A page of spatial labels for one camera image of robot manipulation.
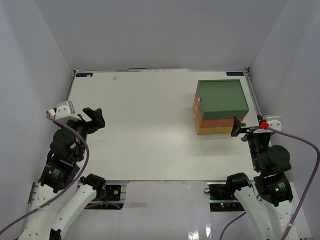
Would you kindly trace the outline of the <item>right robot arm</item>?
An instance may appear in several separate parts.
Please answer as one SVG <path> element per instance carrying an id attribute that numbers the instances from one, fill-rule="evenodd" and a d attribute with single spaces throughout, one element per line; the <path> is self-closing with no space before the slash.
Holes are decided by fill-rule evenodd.
<path id="1" fill-rule="evenodd" d="M 248 143 L 254 171 L 259 175 L 250 181 L 243 172 L 226 179 L 226 195 L 238 200 L 260 240 L 279 240 L 289 225 L 293 193 L 285 175 L 292 166 L 290 153 L 280 145 L 269 145 L 274 131 L 281 131 L 279 116 L 258 115 L 257 126 L 247 126 L 236 116 L 231 136 L 239 134 Z"/>

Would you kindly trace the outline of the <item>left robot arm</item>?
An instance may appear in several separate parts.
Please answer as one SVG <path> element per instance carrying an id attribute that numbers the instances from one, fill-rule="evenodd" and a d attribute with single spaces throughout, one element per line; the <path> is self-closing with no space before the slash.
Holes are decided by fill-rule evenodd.
<path id="1" fill-rule="evenodd" d="M 105 179 L 82 177 L 78 162 L 89 161 L 87 136 L 105 127 L 102 109 L 84 108 L 90 120 L 63 104 L 47 112 L 59 126 L 49 146 L 32 210 L 20 240 L 63 240 L 68 229 L 93 199 L 105 196 Z"/>

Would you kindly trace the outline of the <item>stacked drawer box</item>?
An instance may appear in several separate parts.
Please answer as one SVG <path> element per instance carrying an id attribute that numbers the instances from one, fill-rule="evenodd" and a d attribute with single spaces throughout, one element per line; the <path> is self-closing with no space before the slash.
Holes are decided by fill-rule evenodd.
<path id="1" fill-rule="evenodd" d="M 199 80 L 192 108 L 198 135 L 229 134 L 249 112 L 239 79 Z"/>

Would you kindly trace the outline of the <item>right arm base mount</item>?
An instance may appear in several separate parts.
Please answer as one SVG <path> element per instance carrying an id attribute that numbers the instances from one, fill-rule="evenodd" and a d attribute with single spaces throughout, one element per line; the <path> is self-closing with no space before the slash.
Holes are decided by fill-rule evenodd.
<path id="1" fill-rule="evenodd" d="M 242 212 L 238 200 L 229 194 L 225 184 L 209 184 L 203 191 L 209 196 L 211 212 Z"/>

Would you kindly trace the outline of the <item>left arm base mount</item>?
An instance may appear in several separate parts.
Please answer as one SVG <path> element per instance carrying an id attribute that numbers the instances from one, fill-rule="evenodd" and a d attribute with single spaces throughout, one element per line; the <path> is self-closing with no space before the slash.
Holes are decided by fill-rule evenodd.
<path id="1" fill-rule="evenodd" d="M 101 189 L 99 200 L 101 201 L 119 201 L 121 199 L 122 186 L 121 185 L 105 185 Z"/>

